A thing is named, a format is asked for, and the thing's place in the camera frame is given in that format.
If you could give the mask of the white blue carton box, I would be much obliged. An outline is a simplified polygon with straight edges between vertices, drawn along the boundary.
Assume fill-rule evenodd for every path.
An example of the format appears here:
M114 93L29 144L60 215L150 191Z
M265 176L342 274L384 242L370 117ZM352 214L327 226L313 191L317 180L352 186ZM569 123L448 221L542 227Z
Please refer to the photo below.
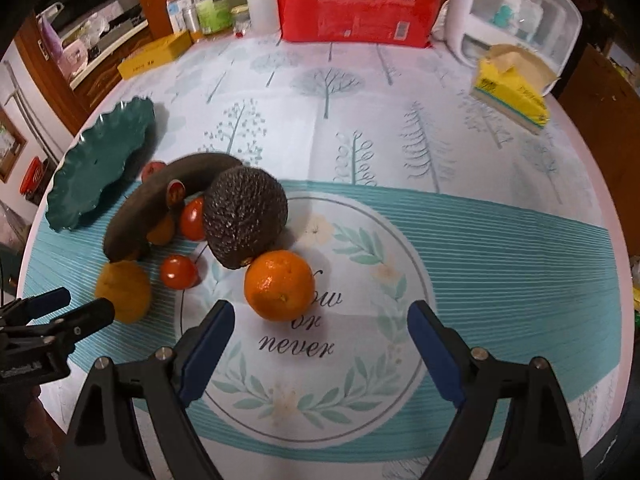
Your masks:
M183 32L188 28L184 19L183 10L192 6L192 0L167 0L166 10L174 34Z

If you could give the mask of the yellow-orange citrus fruit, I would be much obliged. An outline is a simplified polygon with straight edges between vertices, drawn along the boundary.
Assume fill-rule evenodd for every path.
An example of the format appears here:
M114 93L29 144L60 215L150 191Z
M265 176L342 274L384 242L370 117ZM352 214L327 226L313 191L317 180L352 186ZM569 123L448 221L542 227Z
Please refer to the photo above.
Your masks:
M111 301L116 321L137 323L150 310L151 281L142 266L135 261L105 263L94 285L94 296Z

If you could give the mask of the dark red wrinkled fruit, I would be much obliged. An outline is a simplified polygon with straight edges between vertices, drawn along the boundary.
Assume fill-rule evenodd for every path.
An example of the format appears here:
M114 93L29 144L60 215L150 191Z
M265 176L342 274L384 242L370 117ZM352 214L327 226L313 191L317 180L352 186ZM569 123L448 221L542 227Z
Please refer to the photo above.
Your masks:
M141 171L141 182L144 183L149 179L149 177L151 177L153 174L156 174L165 167L166 164L164 162L161 162L160 160L151 160L150 162L147 162Z

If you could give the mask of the large orange mandarin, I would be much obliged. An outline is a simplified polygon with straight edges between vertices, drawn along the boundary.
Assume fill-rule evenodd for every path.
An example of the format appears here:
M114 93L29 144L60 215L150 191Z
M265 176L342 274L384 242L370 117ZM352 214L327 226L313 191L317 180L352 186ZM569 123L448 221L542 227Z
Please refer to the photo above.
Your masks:
M291 322L314 301L314 274L305 259L288 250L265 252L247 268L244 297L261 318Z

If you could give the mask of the white cosmetics storage box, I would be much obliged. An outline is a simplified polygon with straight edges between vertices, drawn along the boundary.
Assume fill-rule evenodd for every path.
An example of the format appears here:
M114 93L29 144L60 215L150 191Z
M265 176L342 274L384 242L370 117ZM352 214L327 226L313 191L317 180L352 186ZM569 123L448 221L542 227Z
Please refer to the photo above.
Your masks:
M495 44L513 44L535 53L559 78L581 28L570 0L448 0L444 38L467 66Z

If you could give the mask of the white plastic squeeze bottle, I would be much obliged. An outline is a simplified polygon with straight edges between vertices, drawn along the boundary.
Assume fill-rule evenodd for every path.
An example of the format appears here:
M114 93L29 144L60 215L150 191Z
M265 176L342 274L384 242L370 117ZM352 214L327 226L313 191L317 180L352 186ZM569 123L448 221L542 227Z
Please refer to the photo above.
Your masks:
M280 30L277 0L246 0L252 29L258 35L275 34Z

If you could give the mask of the red paper cup pack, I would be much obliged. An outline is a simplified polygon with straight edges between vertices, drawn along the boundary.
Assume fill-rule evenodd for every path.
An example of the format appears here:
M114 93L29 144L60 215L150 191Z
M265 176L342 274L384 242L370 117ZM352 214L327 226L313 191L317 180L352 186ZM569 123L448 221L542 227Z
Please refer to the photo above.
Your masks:
M364 42L425 48L440 0L278 0L288 42Z

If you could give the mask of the green label glass bottle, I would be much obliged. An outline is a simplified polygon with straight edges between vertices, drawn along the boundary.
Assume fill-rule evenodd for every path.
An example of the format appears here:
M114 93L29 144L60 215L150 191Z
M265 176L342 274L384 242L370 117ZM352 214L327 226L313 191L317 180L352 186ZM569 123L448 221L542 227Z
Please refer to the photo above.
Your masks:
M194 0L196 15L205 36L213 36L232 26L228 0Z

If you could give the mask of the dark avocado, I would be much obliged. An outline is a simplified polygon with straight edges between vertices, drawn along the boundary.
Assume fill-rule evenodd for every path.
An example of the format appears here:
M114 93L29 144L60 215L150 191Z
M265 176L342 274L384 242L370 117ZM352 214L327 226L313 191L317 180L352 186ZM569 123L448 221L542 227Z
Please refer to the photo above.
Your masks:
M241 269L268 252L287 221L284 188L265 170L233 167L216 177L204 193L207 244L227 269Z

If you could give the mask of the overripe dark banana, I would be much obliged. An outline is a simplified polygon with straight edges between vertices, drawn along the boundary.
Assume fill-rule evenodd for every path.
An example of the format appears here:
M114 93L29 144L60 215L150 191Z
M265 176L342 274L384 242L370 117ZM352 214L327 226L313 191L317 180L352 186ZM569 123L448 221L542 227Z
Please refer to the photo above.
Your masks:
M134 259L146 236L172 207L206 188L222 172L242 165L224 153L195 153L171 162L147 177L124 201L107 225L103 252L109 262Z

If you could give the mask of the small glass jar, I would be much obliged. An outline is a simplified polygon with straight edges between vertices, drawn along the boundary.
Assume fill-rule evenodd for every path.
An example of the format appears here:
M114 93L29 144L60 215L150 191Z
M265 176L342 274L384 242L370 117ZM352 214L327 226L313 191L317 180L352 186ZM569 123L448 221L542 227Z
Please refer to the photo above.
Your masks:
M244 37L250 29L250 12L248 5L241 4L231 9L233 33L236 38Z

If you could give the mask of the yellow tissue pack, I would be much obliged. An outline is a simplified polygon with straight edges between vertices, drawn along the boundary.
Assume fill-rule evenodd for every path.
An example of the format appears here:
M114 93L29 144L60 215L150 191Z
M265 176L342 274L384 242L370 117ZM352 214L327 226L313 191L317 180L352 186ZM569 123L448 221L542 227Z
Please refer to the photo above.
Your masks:
M471 94L538 134L550 119L544 94L557 79L535 53L512 44L495 44L477 61Z

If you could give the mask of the red cherry tomato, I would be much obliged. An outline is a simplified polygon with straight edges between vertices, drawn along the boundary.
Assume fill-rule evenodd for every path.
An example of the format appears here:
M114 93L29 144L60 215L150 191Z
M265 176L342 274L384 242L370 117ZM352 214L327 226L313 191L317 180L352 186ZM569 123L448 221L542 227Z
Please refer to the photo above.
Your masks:
M171 255L160 265L160 279L163 284L175 290L183 290L198 284L198 267L184 255Z
M179 228L181 234L192 242L205 240L203 223L204 198L198 196L184 206L180 214Z

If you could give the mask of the printed tree tablecloth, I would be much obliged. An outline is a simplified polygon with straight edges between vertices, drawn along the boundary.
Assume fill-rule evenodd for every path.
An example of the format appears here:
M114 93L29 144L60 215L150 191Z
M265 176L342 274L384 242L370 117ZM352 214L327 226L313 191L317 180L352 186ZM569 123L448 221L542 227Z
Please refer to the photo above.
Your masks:
M285 243L316 274L292 324L245 304L242 271L181 237L198 286L154 287L140 322L84 340L42 400L70 422L98 356L143 359L218 299L235 331L190 417L228 479L415 479L446 434L442 400L406 329L425 299L470 346L543 356L582 452L602 451L631 364L627 252L596 163L559 108L533 134L470 96L443 47L206 42L119 84L102 112L153 101L154 157L231 154L279 179Z

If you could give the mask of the small orange tomato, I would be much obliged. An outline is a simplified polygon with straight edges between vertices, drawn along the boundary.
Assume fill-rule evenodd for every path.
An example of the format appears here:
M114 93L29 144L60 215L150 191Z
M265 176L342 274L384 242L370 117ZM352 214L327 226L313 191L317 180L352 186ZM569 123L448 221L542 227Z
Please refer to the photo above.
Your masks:
M175 236L176 224L174 215L168 212L156 226L146 234L146 240L155 246L168 245Z

